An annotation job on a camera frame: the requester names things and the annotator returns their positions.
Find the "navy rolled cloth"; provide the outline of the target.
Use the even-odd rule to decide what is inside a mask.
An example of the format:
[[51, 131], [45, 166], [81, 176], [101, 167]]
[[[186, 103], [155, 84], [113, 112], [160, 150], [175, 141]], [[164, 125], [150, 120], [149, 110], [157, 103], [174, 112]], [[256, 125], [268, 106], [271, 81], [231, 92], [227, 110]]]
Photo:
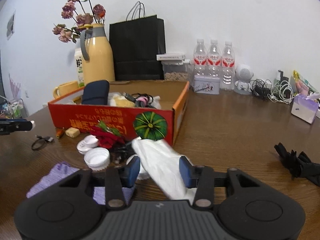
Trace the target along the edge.
[[107, 105], [110, 84], [107, 80], [90, 82], [84, 88], [82, 105]]

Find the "black paper bag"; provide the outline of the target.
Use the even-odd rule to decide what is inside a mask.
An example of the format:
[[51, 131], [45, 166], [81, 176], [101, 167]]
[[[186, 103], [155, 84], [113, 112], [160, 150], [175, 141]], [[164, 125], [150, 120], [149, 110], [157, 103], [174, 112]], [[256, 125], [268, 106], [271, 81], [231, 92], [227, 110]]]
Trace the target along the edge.
[[142, 2], [135, 3], [125, 21], [110, 24], [109, 42], [117, 81], [164, 79], [157, 61], [166, 53], [164, 20], [146, 17]]

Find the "right water bottle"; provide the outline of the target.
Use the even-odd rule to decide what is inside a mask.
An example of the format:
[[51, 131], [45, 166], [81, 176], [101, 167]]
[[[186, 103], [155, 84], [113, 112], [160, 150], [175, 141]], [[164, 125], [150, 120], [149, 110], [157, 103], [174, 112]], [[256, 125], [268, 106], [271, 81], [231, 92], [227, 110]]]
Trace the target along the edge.
[[226, 41], [223, 53], [221, 56], [222, 67], [222, 83], [221, 89], [232, 90], [233, 88], [233, 76], [235, 65], [235, 52], [233, 50], [232, 42]]

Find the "yellow plush toy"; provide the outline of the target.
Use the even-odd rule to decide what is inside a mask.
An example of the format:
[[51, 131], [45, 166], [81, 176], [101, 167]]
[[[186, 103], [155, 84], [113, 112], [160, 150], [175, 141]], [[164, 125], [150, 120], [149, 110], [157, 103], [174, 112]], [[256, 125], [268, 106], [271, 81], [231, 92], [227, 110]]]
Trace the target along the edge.
[[113, 107], [135, 107], [135, 103], [127, 100], [122, 94], [115, 92], [108, 95], [108, 105]]

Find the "middle water bottle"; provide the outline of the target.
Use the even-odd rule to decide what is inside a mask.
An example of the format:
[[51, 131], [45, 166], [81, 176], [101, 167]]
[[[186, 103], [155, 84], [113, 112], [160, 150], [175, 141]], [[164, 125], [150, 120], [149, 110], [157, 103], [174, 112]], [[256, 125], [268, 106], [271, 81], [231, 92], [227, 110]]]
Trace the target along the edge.
[[221, 66], [221, 53], [218, 47], [217, 40], [211, 40], [207, 52], [208, 73], [213, 77], [219, 77]]

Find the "white jar lid back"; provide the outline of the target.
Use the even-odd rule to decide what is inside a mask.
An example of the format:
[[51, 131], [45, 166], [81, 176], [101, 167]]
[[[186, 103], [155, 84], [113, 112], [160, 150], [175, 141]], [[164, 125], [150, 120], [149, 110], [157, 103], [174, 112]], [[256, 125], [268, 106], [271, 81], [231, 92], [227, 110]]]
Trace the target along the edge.
[[85, 155], [89, 150], [98, 147], [99, 140], [94, 135], [88, 135], [80, 142], [78, 142], [76, 149], [82, 155]]

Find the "purple tissue box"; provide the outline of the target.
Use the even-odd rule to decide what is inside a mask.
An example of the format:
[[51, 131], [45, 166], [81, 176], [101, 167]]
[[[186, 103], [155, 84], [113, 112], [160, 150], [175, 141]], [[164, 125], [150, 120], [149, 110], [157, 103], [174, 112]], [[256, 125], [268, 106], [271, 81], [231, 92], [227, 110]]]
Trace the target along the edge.
[[309, 96], [298, 94], [293, 99], [291, 114], [302, 119], [308, 124], [312, 124], [316, 118], [319, 104], [319, 93], [313, 93]]

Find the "red cardboard box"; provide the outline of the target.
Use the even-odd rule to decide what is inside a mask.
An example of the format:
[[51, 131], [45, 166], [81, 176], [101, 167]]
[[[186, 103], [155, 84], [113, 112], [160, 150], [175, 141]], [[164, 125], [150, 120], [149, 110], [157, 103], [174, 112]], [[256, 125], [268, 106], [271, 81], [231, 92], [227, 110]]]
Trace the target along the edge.
[[189, 82], [167, 80], [133, 80], [110, 84], [110, 92], [148, 94], [160, 97], [160, 109], [72, 104], [83, 95], [79, 88], [48, 102], [56, 128], [74, 127], [84, 133], [98, 130], [98, 122], [115, 128], [126, 139], [164, 139], [174, 145], [188, 104]]

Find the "purple cloth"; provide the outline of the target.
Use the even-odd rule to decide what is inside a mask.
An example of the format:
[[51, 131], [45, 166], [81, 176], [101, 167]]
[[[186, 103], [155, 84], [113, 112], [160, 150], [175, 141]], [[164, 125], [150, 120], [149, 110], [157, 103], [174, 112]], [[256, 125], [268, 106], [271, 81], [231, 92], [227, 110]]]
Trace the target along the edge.
[[[42, 177], [38, 183], [31, 187], [26, 194], [27, 198], [34, 196], [35, 194], [45, 190], [53, 184], [65, 179], [67, 176], [77, 172], [79, 169], [71, 167], [68, 163], [56, 164], [50, 172]], [[93, 199], [101, 205], [105, 204], [105, 188], [95, 187], [93, 193]]]

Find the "beige eraser block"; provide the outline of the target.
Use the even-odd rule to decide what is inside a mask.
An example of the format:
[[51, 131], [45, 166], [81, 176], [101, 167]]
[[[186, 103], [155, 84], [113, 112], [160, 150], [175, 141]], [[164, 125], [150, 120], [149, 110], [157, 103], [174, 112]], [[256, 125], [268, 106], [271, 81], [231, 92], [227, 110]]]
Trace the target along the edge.
[[80, 130], [74, 127], [70, 127], [65, 130], [65, 134], [70, 138], [76, 138], [80, 135]]

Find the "white robot toy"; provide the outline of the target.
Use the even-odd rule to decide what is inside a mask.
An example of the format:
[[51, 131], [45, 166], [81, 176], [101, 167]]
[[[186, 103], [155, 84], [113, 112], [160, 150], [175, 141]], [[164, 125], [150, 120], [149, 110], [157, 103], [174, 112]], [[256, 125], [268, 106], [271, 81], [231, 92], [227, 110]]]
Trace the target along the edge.
[[253, 71], [249, 65], [239, 64], [235, 69], [234, 91], [238, 94], [251, 94], [251, 80], [254, 76]]

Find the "yellow mug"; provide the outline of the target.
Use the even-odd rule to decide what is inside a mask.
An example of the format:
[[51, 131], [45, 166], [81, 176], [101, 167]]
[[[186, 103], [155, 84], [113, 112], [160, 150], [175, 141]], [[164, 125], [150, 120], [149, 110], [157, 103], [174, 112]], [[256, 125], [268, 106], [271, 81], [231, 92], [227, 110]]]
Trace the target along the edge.
[[77, 81], [70, 81], [67, 83], [63, 83], [57, 87], [54, 88], [53, 90], [53, 97], [55, 99], [64, 96], [68, 93], [71, 93], [79, 88], [78, 82]]

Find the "dried pink flower bouquet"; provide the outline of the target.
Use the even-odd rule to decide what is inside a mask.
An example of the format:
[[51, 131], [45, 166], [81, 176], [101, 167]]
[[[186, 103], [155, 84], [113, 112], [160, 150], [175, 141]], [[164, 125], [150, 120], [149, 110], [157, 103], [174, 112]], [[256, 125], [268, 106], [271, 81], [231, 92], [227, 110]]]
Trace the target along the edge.
[[61, 17], [64, 20], [73, 20], [74, 24], [70, 28], [65, 24], [56, 24], [52, 33], [62, 43], [76, 43], [86, 28], [94, 24], [104, 24], [105, 15], [105, 8], [100, 4], [92, 5], [91, 0], [67, 0], [61, 9]]

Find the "white plastic bag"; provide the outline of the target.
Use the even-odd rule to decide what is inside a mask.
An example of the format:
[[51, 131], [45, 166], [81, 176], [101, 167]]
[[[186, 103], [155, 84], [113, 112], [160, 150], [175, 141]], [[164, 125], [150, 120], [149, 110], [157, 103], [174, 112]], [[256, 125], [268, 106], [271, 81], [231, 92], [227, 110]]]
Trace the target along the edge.
[[195, 188], [187, 188], [179, 171], [181, 155], [165, 140], [153, 141], [137, 137], [131, 142], [134, 155], [140, 158], [138, 180], [151, 178], [170, 200], [193, 203]]

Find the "water bottle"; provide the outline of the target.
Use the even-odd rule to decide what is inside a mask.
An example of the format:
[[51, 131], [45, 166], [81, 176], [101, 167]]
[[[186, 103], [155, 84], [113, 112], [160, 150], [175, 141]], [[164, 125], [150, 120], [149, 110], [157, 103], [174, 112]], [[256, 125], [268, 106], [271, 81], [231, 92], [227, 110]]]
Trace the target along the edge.
[[207, 50], [204, 39], [197, 39], [197, 44], [193, 53], [195, 75], [204, 75], [207, 65]]
[[221, 53], [218, 47], [217, 40], [211, 40], [207, 52], [208, 73], [213, 77], [219, 77], [221, 66]]
[[235, 52], [233, 50], [232, 42], [226, 41], [223, 53], [221, 56], [222, 67], [222, 83], [221, 89], [232, 90], [233, 88], [233, 76], [235, 65]]

